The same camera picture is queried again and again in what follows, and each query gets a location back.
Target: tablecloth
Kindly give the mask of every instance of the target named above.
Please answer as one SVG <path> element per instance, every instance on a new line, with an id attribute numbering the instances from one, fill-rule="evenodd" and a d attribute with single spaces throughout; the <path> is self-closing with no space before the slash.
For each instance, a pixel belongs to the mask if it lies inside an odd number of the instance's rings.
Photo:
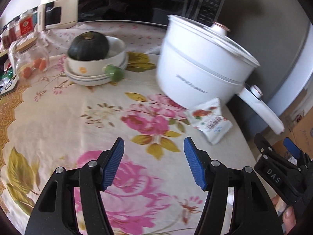
<path id="1" fill-rule="evenodd" d="M 83 26 L 50 30 L 41 40 L 50 54 L 57 55 L 65 52 L 74 36 L 87 30 L 114 33 L 111 35 L 123 39 L 132 51 L 128 53 L 129 67 L 116 84 L 85 87 L 65 76 L 65 55 L 53 56 L 44 74 L 28 85 L 19 84 L 1 99 L 2 209 L 24 234 L 52 172 L 59 166 L 81 167 L 121 137 L 124 156 L 113 185 L 102 193 L 115 234 L 193 234 L 207 193 L 195 184 L 183 152 L 184 138 L 191 136 L 199 149 L 228 167 L 253 166 L 255 160 L 236 121 L 223 108 L 223 115 L 234 126 L 212 146 L 189 125 L 185 109 L 159 89 L 155 77 L 158 56 L 142 52 L 157 52 L 164 30 L 130 23 Z M 138 34 L 144 27 L 149 35 Z M 231 197 L 228 201 L 223 234 L 228 232 L 231 218 Z M 78 189 L 75 202 L 80 232 L 86 234 Z"/>

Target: metal bolt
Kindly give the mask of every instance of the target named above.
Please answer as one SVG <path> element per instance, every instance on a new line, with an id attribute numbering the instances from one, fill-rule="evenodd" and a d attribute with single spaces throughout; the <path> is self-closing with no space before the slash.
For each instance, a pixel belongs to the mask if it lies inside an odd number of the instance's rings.
<path id="1" fill-rule="evenodd" d="M 97 165 L 97 161 L 93 160 L 88 163 L 89 167 L 95 167 Z"/>
<path id="2" fill-rule="evenodd" d="M 253 171 L 253 169 L 250 166 L 246 166 L 245 171 L 248 173 L 251 173 Z"/>
<path id="3" fill-rule="evenodd" d="M 55 172 L 56 173 L 58 173 L 58 174 L 60 174 L 60 173 L 62 173 L 63 172 L 63 167 L 58 167 L 56 170 L 55 170 Z"/>
<path id="4" fill-rule="evenodd" d="M 214 166 L 214 167 L 218 167 L 218 166 L 220 165 L 220 162 L 217 161 L 217 160 L 213 160 L 213 161 L 211 161 L 211 164 L 212 164 L 212 166 Z"/>

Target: microwave handle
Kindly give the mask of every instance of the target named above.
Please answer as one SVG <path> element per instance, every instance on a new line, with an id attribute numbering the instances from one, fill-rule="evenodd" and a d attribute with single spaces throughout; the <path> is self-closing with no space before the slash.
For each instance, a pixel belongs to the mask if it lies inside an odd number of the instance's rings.
<path id="1" fill-rule="evenodd" d="M 41 4 L 37 9 L 37 30 L 38 32 L 44 31 L 46 29 L 46 5 Z"/>
<path id="2" fill-rule="evenodd" d="M 262 92 L 258 87 L 252 86 L 251 90 L 254 94 L 247 88 L 243 87 L 242 90 L 237 93 L 237 95 L 248 104 L 277 134 L 284 132 L 284 124 L 276 116 L 276 114 L 260 99 Z"/>

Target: blue rubber tip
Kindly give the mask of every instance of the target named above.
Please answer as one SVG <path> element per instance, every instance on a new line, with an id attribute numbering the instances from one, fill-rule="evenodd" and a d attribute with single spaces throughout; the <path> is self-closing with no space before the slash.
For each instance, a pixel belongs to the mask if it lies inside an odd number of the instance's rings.
<path id="1" fill-rule="evenodd" d="M 205 169 L 199 159 L 198 149 L 190 137 L 184 140 L 184 152 L 196 184 L 204 190 L 208 185 L 205 180 Z"/>
<path id="2" fill-rule="evenodd" d="M 284 146 L 295 159 L 300 158 L 300 149 L 292 142 L 290 138 L 284 139 Z"/>
<path id="3" fill-rule="evenodd" d="M 124 154 L 124 141 L 118 138 L 110 151 L 112 151 L 112 154 L 103 169 L 102 187 L 104 190 L 113 183 L 113 179 L 115 178 L 115 174 Z"/>

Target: human hand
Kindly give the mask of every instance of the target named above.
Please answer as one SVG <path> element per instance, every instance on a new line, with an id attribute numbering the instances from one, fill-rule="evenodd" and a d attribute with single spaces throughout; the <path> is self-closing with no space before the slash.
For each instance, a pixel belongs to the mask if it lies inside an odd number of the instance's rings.
<path id="1" fill-rule="evenodd" d="M 286 204 L 281 200 L 279 195 L 276 195 L 274 198 L 272 198 L 273 205 L 275 206 L 276 211 L 281 208 L 281 202 L 286 206 Z M 293 210 L 293 207 L 288 207 L 283 214 L 283 222 L 285 224 L 286 228 L 286 234 L 292 230 L 292 228 L 295 226 L 295 212 Z"/>

